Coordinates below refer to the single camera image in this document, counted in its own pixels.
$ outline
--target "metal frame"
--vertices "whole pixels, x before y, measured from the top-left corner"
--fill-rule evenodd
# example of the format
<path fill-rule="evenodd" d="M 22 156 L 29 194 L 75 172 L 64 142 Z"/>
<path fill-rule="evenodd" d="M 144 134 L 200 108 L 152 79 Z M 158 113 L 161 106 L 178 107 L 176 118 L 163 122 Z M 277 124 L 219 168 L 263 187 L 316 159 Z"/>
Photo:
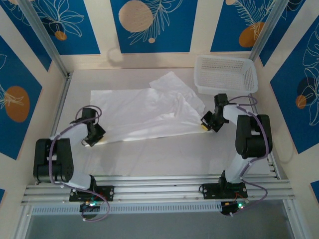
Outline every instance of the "metal frame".
<path fill-rule="evenodd" d="M 270 34 L 274 30 L 278 20 L 281 17 L 281 14 L 285 10 L 289 0 L 275 0 L 275 4 L 273 9 L 271 10 L 265 25 L 263 29 L 261 30 L 253 49 L 251 50 L 251 54 L 249 56 L 249 59 L 251 59 L 253 62 L 257 60 L 259 57 L 261 51 L 263 50 L 266 42 L 268 41 L 268 38 L 270 37 Z"/>
<path fill-rule="evenodd" d="M 277 1 L 270 13 L 265 27 L 260 33 L 255 46 L 252 49 L 250 59 L 255 61 L 262 48 L 274 29 L 282 11 L 289 0 Z M 35 10 L 28 0 L 17 0 L 19 6 L 29 21 L 32 29 L 40 39 L 44 48 L 56 63 L 59 71 L 66 77 L 66 82 L 60 97 L 58 110 L 54 119 L 51 135 L 56 133 L 58 123 L 63 110 L 64 102 L 71 82 L 71 76 L 67 73 L 57 49 L 55 48 L 50 36 L 46 32 L 41 20 L 37 17 Z M 256 107 L 252 107 L 253 112 L 257 113 Z M 289 217 L 290 225 L 296 238 L 311 238 L 307 231 L 307 225 L 303 221 L 303 216 L 298 207 L 289 180 L 285 176 L 282 168 L 276 162 L 276 157 L 271 153 L 268 157 L 271 174 L 247 176 L 250 182 L 264 186 L 269 194 L 266 200 L 283 200 Z M 96 176 L 98 185 L 115 186 L 114 201 L 112 207 L 123 205 L 154 205 L 154 204 L 174 204 L 182 205 L 191 203 L 201 205 L 207 203 L 203 195 L 199 193 L 199 186 L 203 183 L 216 183 L 219 175 L 200 175 L 200 176 Z M 258 200 L 264 195 L 264 191 L 247 185 L 248 200 Z M 51 184 L 30 185 L 26 187 L 21 203 L 19 223 L 12 239 L 24 238 L 30 222 L 32 213 L 36 208 L 52 208 L 52 204 L 57 208 L 75 208 L 77 203 L 69 203 L 70 190 L 59 188 Z"/>

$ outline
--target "mesh basket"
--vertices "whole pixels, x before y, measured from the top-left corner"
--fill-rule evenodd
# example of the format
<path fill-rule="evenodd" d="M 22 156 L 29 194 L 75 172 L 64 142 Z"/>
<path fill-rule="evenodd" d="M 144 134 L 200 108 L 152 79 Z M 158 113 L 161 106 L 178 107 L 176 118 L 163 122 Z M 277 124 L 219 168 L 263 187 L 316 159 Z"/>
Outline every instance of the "mesh basket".
<path fill-rule="evenodd" d="M 258 89 L 254 62 L 246 58 L 198 56 L 194 79 L 201 94 L 247 95 Z"/>

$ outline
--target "white cloth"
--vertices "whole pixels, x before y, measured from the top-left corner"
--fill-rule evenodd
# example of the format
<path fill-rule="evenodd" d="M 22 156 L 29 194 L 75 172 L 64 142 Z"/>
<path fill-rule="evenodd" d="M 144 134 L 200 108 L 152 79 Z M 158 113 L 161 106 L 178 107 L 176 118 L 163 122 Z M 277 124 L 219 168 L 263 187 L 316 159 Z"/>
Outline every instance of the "white cloth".
<path fill-rule="evenodd" d="M 158 80 L 150 82 L 153 89 L 168 92 L 177 91 L 181 93 L 185 100 L 192 106 L 200 116 L 204 116 L 205 105 L 203 101 L 197 96 L 195 91 L 188 87 L 173 71 L 160 77 Z"/>
<path fill-rule="evenodd" d="M 198 112 L 174 91 L 91 91 L 91 104 L 103 112 L 98 144 L 205 132 Z"/>

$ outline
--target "wall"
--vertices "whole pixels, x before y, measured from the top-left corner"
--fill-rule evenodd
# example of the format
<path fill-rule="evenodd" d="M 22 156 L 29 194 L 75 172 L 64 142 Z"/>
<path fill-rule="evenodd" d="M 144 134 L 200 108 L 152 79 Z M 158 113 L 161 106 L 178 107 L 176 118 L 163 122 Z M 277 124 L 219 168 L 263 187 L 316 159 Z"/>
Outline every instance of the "wall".
<path fill-rule="evenodd" d="M 35 142 L 39 138 L 50 135 L 64 79 L 54 64 L 51 64 L 48 71 L 44 68 L 1 7 L 0 36 L 42 87 L 33 115 L 30 113 L 32 118 L 17 158 L 0 153 L 0 188 L 5 189 L 5 195 L 0 205 L 0 238 L 6 239 L 17 223 L 16 211 L 21 203 L 25 186 L 34 183 L 32 172 Z M 3 69 L 0 71 L 0 77 L 3 76 Z M 17 79 L 4 79 L 2 77 L 0 83 L 6 84 L 8 81 L 15 80 Z M 10 123 L 5 118 L 6 115 L 2 116 L 4 118 L 1 118 L 1 123 Z M 10 147 L 10 144 L 14 141 L 14 135 L 6 135 L 6 137 L 8 137 L 7 140 L 3 134 L 1 135 L 1 144 Z"/>
<path fill-rule="evenodd" d="M 198 54 L 248 57 L 276 0 L 33 0 L 69 71 L 193 67 Z M 44 66 L 12 0 L 0 0 Z"/>
<path fill-rule="evenodd" d="M 100 55 L 64 55 L 68 69 L 194 67 L 198 54 L 209 54 L 223 0 L 198 0 L 190 51 L 121 54 L 110 1 L 84 0 Z M 231 55 L 248 57 L 249 52 Z"/>
<path fill-rule="evenodd" d="M 261 112 L 270 116 L 276 152 L 290 179 L 314 238 L 319 234 L 319 204 L 313 195 L 310 183 L 319 180 L 319 144 L 300 154 L 297 153 L 270 81 L 317 18 L 318 8 L 317 0 L 306 0 L 265 67 L 261 61 L 256 62 L 259 82 L 259 90 L 256 94 L 259 99 L 258 105 Z M 318 132 L 318 127 L 314 127 L 313 130 Z"/>

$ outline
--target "cable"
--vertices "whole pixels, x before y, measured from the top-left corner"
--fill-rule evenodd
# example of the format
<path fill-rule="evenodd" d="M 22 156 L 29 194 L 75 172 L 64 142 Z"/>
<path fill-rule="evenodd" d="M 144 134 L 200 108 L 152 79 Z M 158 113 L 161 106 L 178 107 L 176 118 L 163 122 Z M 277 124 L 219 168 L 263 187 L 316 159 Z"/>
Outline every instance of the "cable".
<path fill-rule="evenodd" d="M 87 146 L 88 143 L 83 143 L 83 141 L 84 141 L 84 139 L 81 141 L 81 144 L 82 144 L 83 146 Z"/>
<path fill-rule="evenodd" d="M 250 98 L 254 101 L 254 103 L 252 103 L 252 104 L 239 104 L 240 106 L 255 106 L 258 103 L 258 100 L 253 96 L 238 96 L 238 97 L 230 99 L 228 102 L 231 102 L 231 101 L 239 99 L 239 98 Z"/>
<path fill-rule="evenodd" d="M 81 109 L 78 110 L 78 112 L 77 112 L 76 115 L 75 115 L 75 119 L 76 119 L 76 120 L 77 120 L 77 117 L 78 117 L 78 114 L 80 113 L 80 111 L 83 110 L 84 108 L 87 108 L 87 107 L 91 107 L 91 108 L 96 108 L 96 109 L 98 109 L 98 111 L 99 111 L 99 112 L 98 112 L 98 115 L 97 115 L 96 117 L 92 117 L 92 118 L 89 118 L 89 119 L 84 119 L 84 120 L 81 120 L 81 121 L 79 121 L 79 122 L 77 122 L 77 123 L 74 123 L 74 124 L 70 125 L 69 127 L 67 127 L 65 130 L 63 130 L 60 134 L 58 134 L 58 135 L 53 139 L 53 141 L 52 141 L 52 143 L 51 143 L 51 146 L 50 146 L 50 151 L 49 151 L 49 177 L 50 177 L 50 182 L 51 182 L 52 184 L 54 184 L 54 185 L 61 185 L 61 187 L 66 186 L 66 187 L 68 187 L 68 188 L 70 188 L 70 189 L 72 189 L 72 190 L 77 190 L 77 191 L 80 191 L 80 192 L 84 192 L 84 193 L 89 193 L 89 194 L 95 195 L 95 196 L 101 198 L 101 199 L 107 204 L 107 207 L 108 207 L 107 212 L 106 212 L 106 214 L 105 214 L 104 216 L 102 216 L 101 218 L 93 219 L 93 220 L 88 220 L 88 219 L 84 218 L 83 215 L 81 215 L 82 218 L 83 218 L 83 221 L 94 223 L 94 222 L 98 222 L 98 221 L 103 220 L 104 218 L 106 218 L 106 217 L 109 215 L 109 212 L 110 212 L 110 204 L 109 204 L 109 202 L 106 200 L 106 198 L 103 197 L 103 196 L 101 196 L 100 194 L 98 194 L 98 193 L 96 193 L 96 192 L 93 192 L 93 191 L 90 191 L 90 190 L 84 190 L 84 189 L 80 189 L 80 188 L 74 188 L 74 187 L 71 187 L 71 186 L 69 186 L 69 185 L 66 185 L 66 184 L 64 184 L 64 183 L 62 183 L 62 182 L 56 183 L 56 182 L 54 181 L 53 173 L 52 173 L 52 156 L 53 156 L 53 148 L 54 148 L 54 145 L 55 145 L 56 141 L 57 141 L 63 134 L 65 134 L 67 131 L 69 131 L 69 130 L 72 129 L 73 127 L 75 127 L 75 126 L 77 126 L 77 125 L 79 125 L 79 124 L 81 124 L 81 123 L 85 123 L 85 122 L 88 122 L 88 121 L 91 121 L 91 120 L 99 119 L 99 118 L 101 117 L 101 115 L 102 115 L 102 110 L 101 110 L 98 106 L 87 105 L 87 106 L 84 106 L 84 107 L 82 107 Z"/>
<path fill-rule="evenodd" d="M 257 200 L 256 202 L 250 204 L 250 206 L 248 206 L 248 207 L 246 207 L 246 208 L 242 208 L 241 210 L 239 210 L 239 211 L 237 211 L 237 212 L 235 212 L 235 213 L 233 213 L 233 214 L 230 214 L 229 216 L 236 215 L 236 214 L 238 214 L 238 213 L 240 213 L 240 212 L 243 212 L 244 210 L 247 210 L 248 208 L 251 208 L 252 206 L 257 205 L 258 203 L 260 203 L 262 200 L 264 200 L 264 199 L 268 196 L 268 190 L 267 190 L 266 188 L 264 188 L 264 187 L 262 187 L 262 186 L 259 186 L 259 185 L 255 184 L 255 183 L 247 182 L 246 180 L 243 179 L 244 174 L 246 173 L 246 171 L 248 170 L 248 168 L 249 168 L 254 162 L 268 157 L 268 154 L 269 154 L 269 145 L 268 145 L 268 140 L 267 140 L 267 136 L 266 136 L 265 129 L 264 129 L 263 125 L 261 124 L 260 120 L 258 119 L 258 117 L 257 117 L 254 113 L 252 113 L 252 112 L 250 112 L 250 111 L 248 111 L 248 110 L 246 110 L 246 109 L 244 109 L 244 108 L 242 107 L 242 106 L 254 106 L 254 105 L 256 105 L 257 102 L 258 102 L 257 99 L 256 99 L 255 97 L 253 97 L 253 96 L 239 96 L 239 97 L 232 98 L 231 100 L 229 100 L 229 102 L 232 101 L 232 100 L 238 99 L 238 98 L 251 98 L 251 99 L 254 100 L 254 103 L 253 103 L 253 104 L 237 104 L 236 107 L 237 107 L 239 110 L 243 111 L 244 113 L 246 113 L 246 114 L 252 116 L 252 117 L 257 121 L 257 124 L 258 124 L 258 126 L 259 126 L 259 128 L 260 128 L 260 130 L 261 130 L 262 136 L 263 136 L 263 138 L 264 138 L 265 148 L 266 148 L 266 153 L 265 153 L 264 156 L 259 157 L 259 158 L 254 158 L 254 159 L 252 159 L 252 160 L 249 161 L 249 163 L 248 163 L 248 164 L 245 166 L 245 168 L 241 171 L 241 173 L 240 173 L 240 179 L 241 179 L 241 181 L 242 181 L 243 183 L 245 183 L 245 184 L 249 184 L 249 185 L 251 185 L 251 186 L 254 186 L 254 187 L 257 187 L 257 188 L 260 188 L 260 189 L 264 190 L 264 191 L 265 191 L 265 195 L 264 195 L 261 199 Z"/>
<path fill-rule="evenodd" d="M 203 187 L 203 185 L 200 185 L 200 186 L 199 186 L 199 189 L 198 189 L 198 192 L 199 192 L 199 193 L 204 193 L 203 191 L 201 191 L 201 188 L 202 188 L 202 187 Z"/>

